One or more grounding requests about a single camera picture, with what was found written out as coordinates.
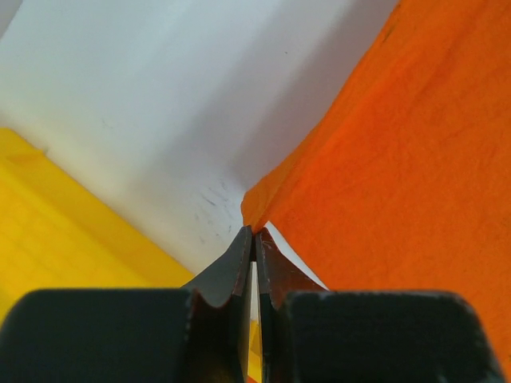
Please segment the orange t shirt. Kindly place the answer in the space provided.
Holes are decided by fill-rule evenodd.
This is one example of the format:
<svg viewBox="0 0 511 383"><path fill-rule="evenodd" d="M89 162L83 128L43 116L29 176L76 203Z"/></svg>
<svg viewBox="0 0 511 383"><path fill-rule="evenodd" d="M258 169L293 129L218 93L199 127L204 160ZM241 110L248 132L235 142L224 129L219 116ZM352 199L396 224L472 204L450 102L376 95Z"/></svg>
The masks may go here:
<svg viewBox="0 0 511 383"><path fill-rule="evenodd" d="M334 290L449 290L510 369L510 4L401 1L244 196Z"/></svg>

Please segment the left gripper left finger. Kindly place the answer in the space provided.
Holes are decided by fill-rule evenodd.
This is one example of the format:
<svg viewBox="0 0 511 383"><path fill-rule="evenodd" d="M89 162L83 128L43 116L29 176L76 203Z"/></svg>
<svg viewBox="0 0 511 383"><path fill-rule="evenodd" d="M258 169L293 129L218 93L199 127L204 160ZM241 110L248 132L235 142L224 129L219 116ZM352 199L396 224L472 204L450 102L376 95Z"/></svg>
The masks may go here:
<svg viewBox="0 0 511 383"><path fill-rule="evenodd" d="M181 382L246 382L252 296L252 229L184 289L192 294Z"/></svg>

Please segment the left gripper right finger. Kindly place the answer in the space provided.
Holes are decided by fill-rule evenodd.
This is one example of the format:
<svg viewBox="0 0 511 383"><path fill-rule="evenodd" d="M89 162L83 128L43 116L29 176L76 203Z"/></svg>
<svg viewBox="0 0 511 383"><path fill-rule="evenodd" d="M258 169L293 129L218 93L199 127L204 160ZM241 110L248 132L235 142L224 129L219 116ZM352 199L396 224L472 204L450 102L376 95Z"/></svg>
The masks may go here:
<svg viewBox="0 0 511 383"><path fill-rule="evenodd" d="M257 267L262 379L293 381L294 348L285 300L295 291L325 291L292 263L266 228L254 236Z"/></svg>

